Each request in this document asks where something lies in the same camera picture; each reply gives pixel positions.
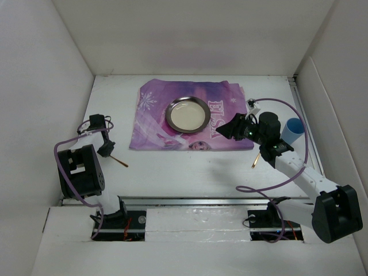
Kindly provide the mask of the gold fork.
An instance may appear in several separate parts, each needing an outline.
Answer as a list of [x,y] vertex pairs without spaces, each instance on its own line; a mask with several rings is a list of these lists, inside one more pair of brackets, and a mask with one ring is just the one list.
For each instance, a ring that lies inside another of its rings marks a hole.
[[128,164],[126,164],[126,163],[124,163],[123,161],[121,161],[121,160],[119,160],[119,159],[117,159],[117,158],[115,158],[114,156],[110,156],[113,160],[115,160],[115,161],[117,161],[119,164],[121,164],[121,165],[123,165],[124,167],[126,167],[126,168],[128,168],[129,167],[129,165]]

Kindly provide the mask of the gold spoon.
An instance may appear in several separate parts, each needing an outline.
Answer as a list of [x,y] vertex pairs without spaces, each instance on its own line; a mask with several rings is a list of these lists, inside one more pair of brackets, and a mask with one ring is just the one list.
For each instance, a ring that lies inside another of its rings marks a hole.
[[251,166],[251,168],[252,168],[252,169],[254,169],[254,168],[255,168],[255,166],[257,165],[257,163],[258,163],[258,160],[259,160],[260,156],[261,156],[261,154],[260,154],[260,152],[259,152],[259,153],[257,154],[257,156],[256,156],[256,158],[255,158],[255,160],[254,160],[254,162],[252,163],[252,166]]

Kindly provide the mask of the metal rimmed cream plate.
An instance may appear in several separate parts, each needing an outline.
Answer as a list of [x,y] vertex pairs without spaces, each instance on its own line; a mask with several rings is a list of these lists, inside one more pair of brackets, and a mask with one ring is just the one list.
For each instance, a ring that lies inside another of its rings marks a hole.
[[165,111],[168,125],[180,133],[197,133],[209,124],[209,106],[197,97],[180,97]]

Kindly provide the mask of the purple Elsa cloth placemat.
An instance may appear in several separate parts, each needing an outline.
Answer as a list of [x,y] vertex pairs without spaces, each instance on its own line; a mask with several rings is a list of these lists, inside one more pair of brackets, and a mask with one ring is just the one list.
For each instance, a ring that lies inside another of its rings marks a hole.
[[[180,133],[166,121],[170,103],[180,97],[196,97],[209,107],[208,125],[199,133]],[[139,100],[129,147],[146,151],[242,151],[251,150],[249,140],[228,140],[216,128],[230,122],[236,113],[247,112],[243,89],[237,83],[189,82],[152,79],[139,90]]]

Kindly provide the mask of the blue plastic cup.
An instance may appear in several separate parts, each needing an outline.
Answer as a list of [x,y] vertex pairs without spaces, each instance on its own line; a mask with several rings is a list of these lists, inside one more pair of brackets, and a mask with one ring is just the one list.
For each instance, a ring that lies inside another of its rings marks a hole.
[[287,120],[284,126],[284,129],[281,133],[281,139],[291,145],[301,135],[303,135],[304,132],[302,121],[299,118],[290,118]]

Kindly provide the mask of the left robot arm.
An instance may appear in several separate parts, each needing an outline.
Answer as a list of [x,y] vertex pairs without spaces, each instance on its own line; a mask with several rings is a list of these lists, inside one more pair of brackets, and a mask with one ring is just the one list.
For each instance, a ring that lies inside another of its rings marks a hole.
[[124,228],[128,212],[119,196],[110,198],[98,158],[109,158],[115,142],[109,138],[114,127],[110,116],[90,115],[77,127],[77,137],[58,142],[53,148],[60,187],[64,198],[97,208],[92,215],[97,230]]

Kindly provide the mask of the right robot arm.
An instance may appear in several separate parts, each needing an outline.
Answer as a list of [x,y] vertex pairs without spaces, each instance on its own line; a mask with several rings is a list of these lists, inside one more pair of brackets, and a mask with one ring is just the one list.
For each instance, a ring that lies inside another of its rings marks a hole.
[[339,186],[307,166],[281,139],[280,128],[278,116],[264,112],[257,122],[238,113],[216,129],[227,139],[248,139],[259,144],[262,158],[289,177],[312,201],[308,205],[287,197],[277,198],[276,207],[266,212],[267,222],[277,227],[290,220],[310,227],[325,243],[360,231],[363,221],[355,189],[350,185]]

